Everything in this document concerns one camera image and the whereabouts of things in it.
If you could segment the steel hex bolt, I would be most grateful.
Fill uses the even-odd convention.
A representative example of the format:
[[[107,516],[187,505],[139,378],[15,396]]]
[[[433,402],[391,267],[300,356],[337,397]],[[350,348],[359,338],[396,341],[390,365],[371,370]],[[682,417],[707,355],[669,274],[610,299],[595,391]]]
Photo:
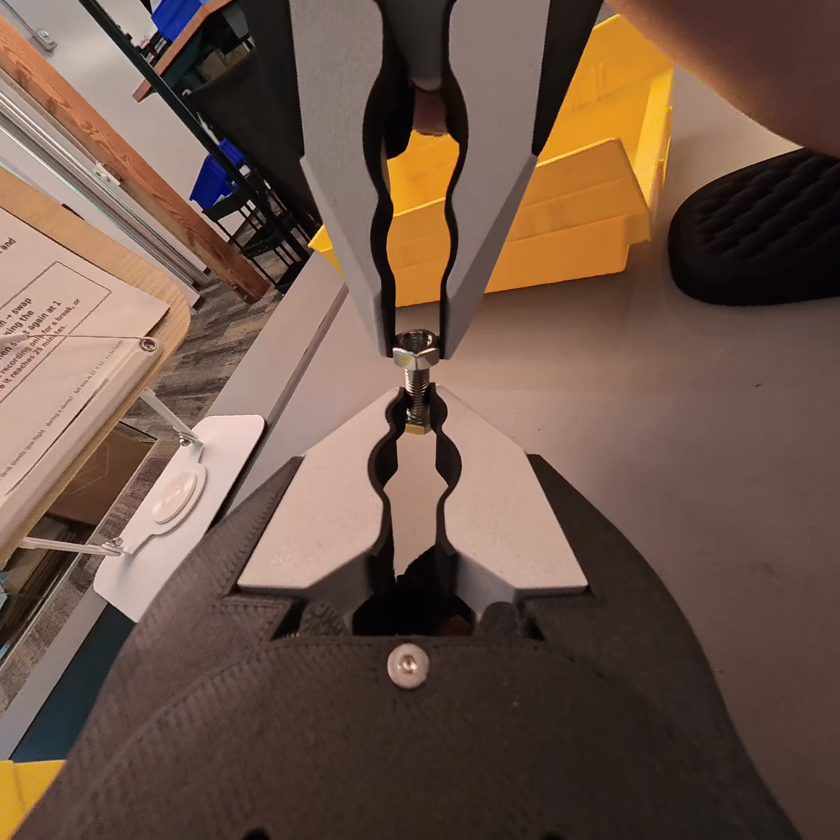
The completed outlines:
[[[431,382],[429,369],[405,369],[405,390],[409,399],[406,408],[405,432],[426,435],[431,431],[428,388]]]

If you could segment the wooden instruction board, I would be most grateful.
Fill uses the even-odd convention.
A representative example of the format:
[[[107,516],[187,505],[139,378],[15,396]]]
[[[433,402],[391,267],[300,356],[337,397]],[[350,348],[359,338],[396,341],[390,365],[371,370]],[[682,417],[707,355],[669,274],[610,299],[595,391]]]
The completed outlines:
[[[139,349],[108,375],[53,447],[2,497],[1,557],[5,564],[183,341],[191,309],[177,283],[161,269],[6,170],[2,170],[2,210],[168,306],[163,319],[140,340]]]

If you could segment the steel hex nut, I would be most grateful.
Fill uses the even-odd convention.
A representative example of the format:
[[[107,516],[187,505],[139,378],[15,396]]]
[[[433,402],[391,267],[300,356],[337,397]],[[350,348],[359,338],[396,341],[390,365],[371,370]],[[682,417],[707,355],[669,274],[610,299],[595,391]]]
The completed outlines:
[[[405,371],[428,371],[440,362],[439,337],[427,329],[412,329],[395,336],[394,364]]]

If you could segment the black metal rack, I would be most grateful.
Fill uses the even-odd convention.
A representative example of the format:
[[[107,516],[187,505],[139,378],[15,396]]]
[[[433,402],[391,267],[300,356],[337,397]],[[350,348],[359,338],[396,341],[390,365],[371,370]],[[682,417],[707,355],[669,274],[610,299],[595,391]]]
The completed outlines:
[[[139,50],[134,47],[131,38],[99,2],[80,1],[80,5],[111,42],[129,59],[143,79],[150,84],[152,92],[164,101],[204,147],[204,150],[219,164],[227,178],[234,182],[233,195],[244,199],[239,210],[244,212],[245,223],[251,226],[254,233],[244,244],[239,243],[235,236],[232,236],[228,243],[237,247],[242,256],[254,262],[255,267],[266,276],[281,296],[286,295],[311,254],[308,247],[302,243],[302,237],[297,235],[300,228],[294,214],[289,211],[259,170],[250,166],[248,173],[245,173],[243,165],[233,161],[197,114],[142,57]],[[264,246],[264,254],[275,253],[280,261],[284,261],[290,255],[294,257],[291,262],[283,264],[285,271],[281,277],[274,278],[269,275],[256,260],[260,245]]]

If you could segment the yellow plastic bin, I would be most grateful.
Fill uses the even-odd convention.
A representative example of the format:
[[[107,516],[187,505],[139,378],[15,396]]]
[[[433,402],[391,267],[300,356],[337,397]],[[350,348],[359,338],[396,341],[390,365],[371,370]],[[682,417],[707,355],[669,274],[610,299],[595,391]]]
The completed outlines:
[[[11,837],[65,761],[1,761],[1,835]]]
[[[594,26],[487,292],[623,271],[651,238],[671,141],[674,64],[623,16]],[[437,301],[449,251],[448,136],[412,133],[389,160],[387,252],[399,308]]]

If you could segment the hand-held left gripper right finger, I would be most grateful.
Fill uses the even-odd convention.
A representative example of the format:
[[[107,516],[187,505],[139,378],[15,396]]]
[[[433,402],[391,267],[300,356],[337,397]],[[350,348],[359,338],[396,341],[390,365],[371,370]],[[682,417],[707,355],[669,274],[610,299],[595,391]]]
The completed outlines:
[[[455,594],[474,613],[587,587],[526,452],[445,387],[437,432],[452,469],[440,499],[440,543],[455,556]]]

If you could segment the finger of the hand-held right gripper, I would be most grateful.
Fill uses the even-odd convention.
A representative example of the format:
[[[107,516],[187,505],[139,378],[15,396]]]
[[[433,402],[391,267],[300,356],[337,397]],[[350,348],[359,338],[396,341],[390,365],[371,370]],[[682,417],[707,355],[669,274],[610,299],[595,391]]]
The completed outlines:
[[[395,279],[386,254],[393,203],[386,126],[406,66],[382,6],[290,1],[302,170],[343,281],[379,355],[392,355]]]
[[[448,68],[464,102],[465,150],[447,208],[457,246],[441,300],[450,360],[474,318],[537,163],[537,112],[548,1],[460,1],[448,23]]]

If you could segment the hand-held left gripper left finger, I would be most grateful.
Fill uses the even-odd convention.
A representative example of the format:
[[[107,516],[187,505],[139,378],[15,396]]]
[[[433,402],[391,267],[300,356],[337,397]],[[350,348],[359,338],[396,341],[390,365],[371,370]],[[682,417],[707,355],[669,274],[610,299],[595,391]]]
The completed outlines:
[[[371,597],[369,560],[390,518],[370,462],[398,395],[386,391],[305,453],[238,577],[240,591],[328,602],[339,613]]]

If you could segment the black high-back chair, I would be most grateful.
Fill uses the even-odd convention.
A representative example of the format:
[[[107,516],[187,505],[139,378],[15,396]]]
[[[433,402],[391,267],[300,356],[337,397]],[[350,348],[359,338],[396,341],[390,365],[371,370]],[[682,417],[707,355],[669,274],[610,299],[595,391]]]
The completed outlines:
[[[270,87],[259,51],[253,49],[224,74],[188,97],[212,128],[238,148],[309,237],[322,225],[301,168],[299,116]]]

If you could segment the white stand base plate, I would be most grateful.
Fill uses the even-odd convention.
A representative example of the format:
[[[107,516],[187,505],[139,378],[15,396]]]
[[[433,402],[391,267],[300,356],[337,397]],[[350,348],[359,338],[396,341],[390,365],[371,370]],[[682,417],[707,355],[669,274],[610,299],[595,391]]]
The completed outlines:
[[[195,425],[196,441],[178,448],[119,535],[122,555],[105,557],[93,589],[137,623],[163,584],[209,530],[261,438],[258,415],[210,416]],[[182,472],[193,471],[197,486],[190,505],[159,524],[152,510],[158,496]]]

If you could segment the person's right hand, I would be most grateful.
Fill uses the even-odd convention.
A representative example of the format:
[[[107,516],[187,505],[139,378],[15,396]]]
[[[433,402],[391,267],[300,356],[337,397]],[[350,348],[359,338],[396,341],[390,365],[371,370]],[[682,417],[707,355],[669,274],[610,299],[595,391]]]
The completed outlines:
[[[413,130],[432,137],[448,133],[446,106],[440,88],[428,90],[414,86]]]

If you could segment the person's right forearm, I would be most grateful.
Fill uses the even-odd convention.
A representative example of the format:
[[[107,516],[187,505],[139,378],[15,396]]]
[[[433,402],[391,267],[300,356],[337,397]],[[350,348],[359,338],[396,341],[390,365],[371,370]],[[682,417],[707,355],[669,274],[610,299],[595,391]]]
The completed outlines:
[[[615,1],[646,39],[734,108],[839,156],[838,1]]]

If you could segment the white round disc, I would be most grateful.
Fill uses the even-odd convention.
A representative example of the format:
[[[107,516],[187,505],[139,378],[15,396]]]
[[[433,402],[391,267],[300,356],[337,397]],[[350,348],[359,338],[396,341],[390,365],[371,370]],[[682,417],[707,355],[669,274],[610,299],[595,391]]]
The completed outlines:
[[[153,520],[166,524],[175,519],[191,503],[197,486],[197,475],[193,471],[182,472],[167,485],[158,496],[153,510]]]

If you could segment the blue storage bin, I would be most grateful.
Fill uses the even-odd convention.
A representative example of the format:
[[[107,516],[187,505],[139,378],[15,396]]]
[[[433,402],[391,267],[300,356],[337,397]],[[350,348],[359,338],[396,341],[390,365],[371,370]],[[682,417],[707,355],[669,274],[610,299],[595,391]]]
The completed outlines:
[[[153,2],[151,19],[156,31],[166,40],[175,41],[206,3],[170,0]]]
[[[230,140],[224,139],[219,144],[231,164],[240,171],[246,163],[246,157]],[[208,155],[196,177],[190,194],[190,200],[203,211],[213,207],[219,200],[230,196],[236,189],[235,181],[226,173],[223,166],[212,155]]]

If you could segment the printed instruction sheet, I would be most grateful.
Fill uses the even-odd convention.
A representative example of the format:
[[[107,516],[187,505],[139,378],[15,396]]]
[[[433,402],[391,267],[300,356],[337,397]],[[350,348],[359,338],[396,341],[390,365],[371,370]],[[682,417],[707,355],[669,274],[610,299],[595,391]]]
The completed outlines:
[[[1,481],[7,496],[168,306],[1,212]]]

